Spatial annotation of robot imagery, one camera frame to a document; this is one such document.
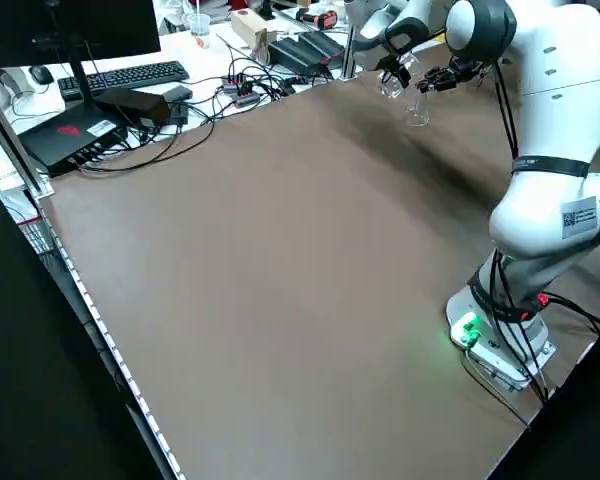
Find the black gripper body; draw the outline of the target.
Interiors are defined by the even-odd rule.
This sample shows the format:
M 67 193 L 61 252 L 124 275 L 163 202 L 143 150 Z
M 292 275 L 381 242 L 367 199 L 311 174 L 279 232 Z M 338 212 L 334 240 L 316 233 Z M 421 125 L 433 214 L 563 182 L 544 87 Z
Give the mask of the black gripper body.
M 393 61 L 398 60 L 404 54 L 408 53 L 414 47 L 412 39 L 388 39 L 385 41 L 387 57 Z
M 481 73 L 483 63 L 476 60 L 453 58 L 450 61 L 450 70 L 457 83 L 466 83 Z

